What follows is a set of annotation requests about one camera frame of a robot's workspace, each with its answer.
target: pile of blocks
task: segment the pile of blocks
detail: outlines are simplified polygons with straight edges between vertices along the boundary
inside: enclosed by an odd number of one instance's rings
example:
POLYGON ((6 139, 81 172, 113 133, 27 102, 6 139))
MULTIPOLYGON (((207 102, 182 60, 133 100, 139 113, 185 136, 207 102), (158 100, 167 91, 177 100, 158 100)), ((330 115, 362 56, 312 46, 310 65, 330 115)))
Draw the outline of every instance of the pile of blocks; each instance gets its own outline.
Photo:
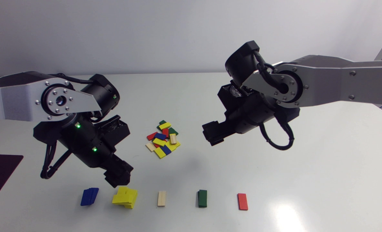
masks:
POLYGON ((130 189, 126 186, 120 186, 118 192, 114 195, 112 203, 116 205, 123 205, 125 208, 134 208, 138 191, 130 189))
POLYGON ((146 147, 148 147, 151 152, 155 151, 158 157, 162 159, 181 144, 176 139, 178 132, 171 127, 170 123, 162 120, 157 128, 161 130, 162 133, 155 132, 148 135, 146 138, 152 140, 152 142, 146 144, 146 147))

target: green block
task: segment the green block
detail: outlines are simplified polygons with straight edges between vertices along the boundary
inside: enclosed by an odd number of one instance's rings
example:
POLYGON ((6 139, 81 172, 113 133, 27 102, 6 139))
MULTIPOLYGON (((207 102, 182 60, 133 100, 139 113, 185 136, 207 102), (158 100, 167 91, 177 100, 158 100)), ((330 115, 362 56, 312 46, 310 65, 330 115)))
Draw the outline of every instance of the green block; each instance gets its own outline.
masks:
POLYGON ((170 127, 168 129, 168 134, 175 134, 175 135, 178 135, 178 132, 176 130, 174 130, 172 127, 170 127))
POLYGON ((206 208, 207 207, 207 191, 200 189, 198 191, 198 207, 206 208))

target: stack of blocks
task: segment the stack of blocks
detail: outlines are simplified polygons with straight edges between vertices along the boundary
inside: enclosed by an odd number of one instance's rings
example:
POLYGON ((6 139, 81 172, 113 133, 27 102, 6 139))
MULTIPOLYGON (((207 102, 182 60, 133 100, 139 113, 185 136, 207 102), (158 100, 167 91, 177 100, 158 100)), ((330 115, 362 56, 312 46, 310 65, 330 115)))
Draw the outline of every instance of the stack of blocks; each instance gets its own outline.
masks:
POLYGON ((155 151, 158 157, 162 159, 181 144, 176 140, 178 132, 171 127, 170 123, 162 120, 157 128, 161 130, 162 133, 155 132, 148 135, 147 139, 152 140, 152 143, 149 142, 146 144, 146 147, 148 147, 151 152, 155 151))
POLYGON ((123 205, 125 208, 134 208, 138 191, 130 189, 126 186, 120 186, 118 192, 114 195, 112 203, 116 205, 123 205))
POLYGON ((88 188, 82 194, 81 206, 90 206, 95 202, 99 188, 88 188))

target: black cable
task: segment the black cable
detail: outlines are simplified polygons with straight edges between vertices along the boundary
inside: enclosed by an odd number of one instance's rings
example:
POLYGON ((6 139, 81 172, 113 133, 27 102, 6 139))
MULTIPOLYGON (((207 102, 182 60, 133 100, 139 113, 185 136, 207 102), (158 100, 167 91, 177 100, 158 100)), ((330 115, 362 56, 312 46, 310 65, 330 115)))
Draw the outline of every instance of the black cable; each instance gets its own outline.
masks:
POLYGON ((46 145, 45 162, 42 167, 42 172, 40 173, 40 177, 42 179, 51 178, 58 170, 58 168, 63 164, 63 162, 72 154, 71 151, 67 150, 53 166, 49 166, 54 159, 55 151, 56 142, 53 145, 46 145))
POLYGON ((284 124, 280 124, 280 126, 283 128, 283 130, 287 133, 288 135, 288 144, 285 145, 285 146, 279 146, 275 143, 273 143, 273 141, 271 141, 271 139, 268 137, 267 135, 267 132, 266 132, 266 128, 264 126, 264 124, 260 124, 259 127, 260 127, 260 131, 261 131, 261 134, 263 135, 263 137, 266 139, 266 141, 274 148, 278 149, 278 150, 281 150, 281 151, 285 151, 287 149, 289 149, 292 145, 293 145, 293 142, 294 142, 294 135, 293 135, 293 131, 291 130, 291 127, 288 125, 288 123, 284 123, 284 124))
POLYGON ((55 77, 59 77, 59 78, 63 78, 67 81, 72 81, 72 82, 79 83, 79 84, 92 84, 94 82, 93 80, 81 80, 78 78, 73 78, 73 77, 67 76, 61 72, 57 73, 57 74, 50 74, 50 75, 55 76, 55 77))

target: yellow block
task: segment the yellow block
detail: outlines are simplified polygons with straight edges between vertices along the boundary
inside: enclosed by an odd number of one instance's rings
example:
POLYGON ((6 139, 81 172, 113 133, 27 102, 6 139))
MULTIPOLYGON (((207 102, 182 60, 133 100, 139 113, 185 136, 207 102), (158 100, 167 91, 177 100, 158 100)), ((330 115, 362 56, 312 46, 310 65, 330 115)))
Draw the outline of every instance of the yellow block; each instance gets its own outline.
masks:
POLYGON ((166 157, 166 154, 164 153, 164 151, 160 147, 155 149, 154 151, 158 155, 158 157, 160 157, 160 159, 166 157))
POLYGON ((174 151, 176 149, 176 146, 175 145, 172 145, 170 142, 167 142, 166 143, 166 146, 171 150, 171 151, 174 151))
POLYGON ((165 129, 165 128, 169 128, 170 126, 171 126, 170 123, 164 123, 164 124, 159 125, 158 127, 162 130, 162 129, 165 129))
POLYGON ((166 141, 164 140, 160 140, 159 138, 155 138, 154 141, 153 141, 154 144, 158 144, 160 146, 164 146, 166 141))

